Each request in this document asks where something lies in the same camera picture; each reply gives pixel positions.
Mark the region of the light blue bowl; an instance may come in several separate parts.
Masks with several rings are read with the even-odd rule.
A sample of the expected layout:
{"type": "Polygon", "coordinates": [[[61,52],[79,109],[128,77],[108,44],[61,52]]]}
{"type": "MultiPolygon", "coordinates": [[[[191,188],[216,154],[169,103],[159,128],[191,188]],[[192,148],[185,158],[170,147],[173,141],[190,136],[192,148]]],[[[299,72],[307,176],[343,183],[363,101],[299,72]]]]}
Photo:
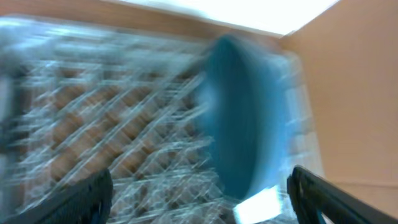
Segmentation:
{"type": "Polygon", "coordinates": [[[233,208],[237,224],[254,224],[271,220],[282,213],[277,185],[264,189],[233,208]]]}

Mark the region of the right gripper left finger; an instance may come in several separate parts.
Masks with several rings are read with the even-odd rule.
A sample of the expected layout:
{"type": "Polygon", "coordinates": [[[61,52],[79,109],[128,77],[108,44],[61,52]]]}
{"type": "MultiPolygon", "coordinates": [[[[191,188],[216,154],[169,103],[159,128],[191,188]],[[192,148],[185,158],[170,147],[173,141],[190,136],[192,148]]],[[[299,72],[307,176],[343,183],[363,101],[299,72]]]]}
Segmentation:
{"type": "Polygon", "coordinates": [[[113,181],[108,169],[94,173],[6,220],[6,224],[105,224],[109,218],[113,181]]]}

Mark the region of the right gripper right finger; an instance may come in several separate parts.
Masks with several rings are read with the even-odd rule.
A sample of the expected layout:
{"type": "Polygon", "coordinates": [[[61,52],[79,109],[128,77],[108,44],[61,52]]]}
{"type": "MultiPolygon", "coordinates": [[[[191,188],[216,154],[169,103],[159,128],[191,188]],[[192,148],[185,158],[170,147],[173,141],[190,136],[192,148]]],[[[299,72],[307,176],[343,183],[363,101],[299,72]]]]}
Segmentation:
{"type": "Polygon", "coordinates": [[[302,166],[287,179],[287,193],[300,224],[397,224],[397,219],[347,194],[302,166]]]}

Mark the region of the dark blue plate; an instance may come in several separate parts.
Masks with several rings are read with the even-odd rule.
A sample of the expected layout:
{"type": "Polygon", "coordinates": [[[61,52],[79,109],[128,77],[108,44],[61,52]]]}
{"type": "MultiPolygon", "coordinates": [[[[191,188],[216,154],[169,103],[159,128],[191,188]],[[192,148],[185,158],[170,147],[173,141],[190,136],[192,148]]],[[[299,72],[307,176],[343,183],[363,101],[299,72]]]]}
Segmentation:
{"type": "Polygon", "coordinates": [[[242,36],[213,42],[201,65],[198,124],[214,141],[209,153],[223,193],[245,200],[278,183],[291,134],[279,57],[242,36]]]}

